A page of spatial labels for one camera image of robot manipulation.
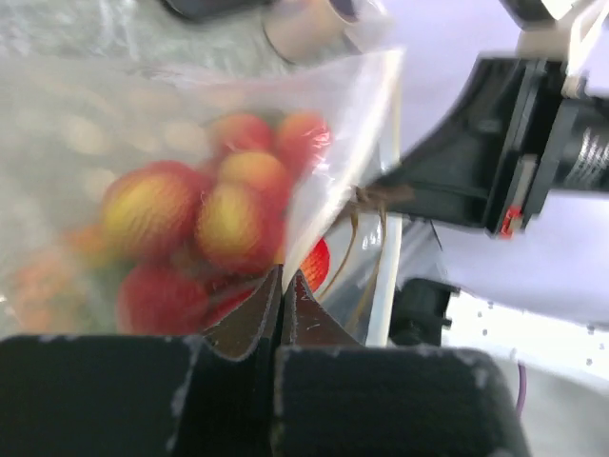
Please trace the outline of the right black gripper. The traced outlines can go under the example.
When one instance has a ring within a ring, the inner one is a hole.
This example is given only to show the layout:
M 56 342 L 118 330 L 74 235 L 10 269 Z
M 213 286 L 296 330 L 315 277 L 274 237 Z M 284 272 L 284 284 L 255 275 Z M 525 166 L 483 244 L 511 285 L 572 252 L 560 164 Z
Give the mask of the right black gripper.
M 608 192 L 608 97 L 565 65 L 481 58 L 440 124 L 372 184 L 390 209 L 510 237 L 550 190 Z

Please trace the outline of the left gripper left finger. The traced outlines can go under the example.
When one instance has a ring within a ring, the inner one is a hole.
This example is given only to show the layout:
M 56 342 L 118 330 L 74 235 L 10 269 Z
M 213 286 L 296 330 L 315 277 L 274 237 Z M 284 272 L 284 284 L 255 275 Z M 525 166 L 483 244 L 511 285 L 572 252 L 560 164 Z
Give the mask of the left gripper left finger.
M 281 275 L 201 334 L 4 339 L 2 454 L 269 455 Z

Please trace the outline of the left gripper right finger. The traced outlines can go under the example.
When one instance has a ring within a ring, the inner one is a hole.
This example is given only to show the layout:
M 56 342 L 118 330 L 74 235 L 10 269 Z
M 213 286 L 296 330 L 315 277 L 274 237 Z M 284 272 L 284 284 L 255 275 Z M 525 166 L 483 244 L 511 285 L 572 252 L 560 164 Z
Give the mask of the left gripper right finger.
M 442 345 L 457 289 L 407 280 L 394 299 L 393 348 L 357 343 L 302 276 L 284 300 L 275 355 L 279 456 L 526 456 L 520 416 L 499 368 Z

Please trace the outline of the red toy strawberries bunch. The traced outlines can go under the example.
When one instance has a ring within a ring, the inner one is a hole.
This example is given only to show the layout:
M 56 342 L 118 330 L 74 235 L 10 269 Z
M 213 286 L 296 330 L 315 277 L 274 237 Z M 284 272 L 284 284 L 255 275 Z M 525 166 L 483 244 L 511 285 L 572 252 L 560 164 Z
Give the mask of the red toy strawberries bunch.
M 119 328 L 189 334 L 208 328 L 282 266 L 319 299 L 348 275 L 352 258 L 382 243 L 361 215 L 360 187 L 373 141 L 314 110 L 274 119 L 240 112 L 209 127 L 211 154 L 193 167 L 156 161 L 114 181 L 100 211 L 110 250 L 133 262 L 118 289 Z

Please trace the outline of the polka dot zip bag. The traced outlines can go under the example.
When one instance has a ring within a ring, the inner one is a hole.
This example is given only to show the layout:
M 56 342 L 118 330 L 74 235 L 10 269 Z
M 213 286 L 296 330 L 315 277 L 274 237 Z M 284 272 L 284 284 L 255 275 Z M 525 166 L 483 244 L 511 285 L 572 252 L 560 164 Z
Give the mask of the polka dot zip bag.
M 403 66 L 400 50 L 377 50 L 309 70 L 260 79 L 205 70 L 66 59 L 10 59 L 1 65 L 1 333 L 25 332 L 12 312 L 12 276 L 61 234 L 100 226 L 102 200 L 120 176 L 156 161 L 196 167 L 209 158 L 209 127 L 249 112 L 267 119 L 314 110 L 335 126 L 373 141 L 359 181 L 384 170 L 393 154 L 381 144 Z M 373 243 L 351 260 L 334 299 L 382 251 Z M 101 273 L 93 320 L 80 332 L 123 333 L 118 289 L 133 267 L 114 260 Z

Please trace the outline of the toy pineapple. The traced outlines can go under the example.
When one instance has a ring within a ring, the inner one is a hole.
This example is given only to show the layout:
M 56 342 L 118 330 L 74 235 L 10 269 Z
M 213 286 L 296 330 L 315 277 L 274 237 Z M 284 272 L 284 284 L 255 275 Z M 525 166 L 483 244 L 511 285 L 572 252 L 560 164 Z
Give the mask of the toy pineapple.
M 12 276 L 12 312 L 25 332 L 83 331 L 114 260 L 96 223 L 69 230 L 35 251 Z

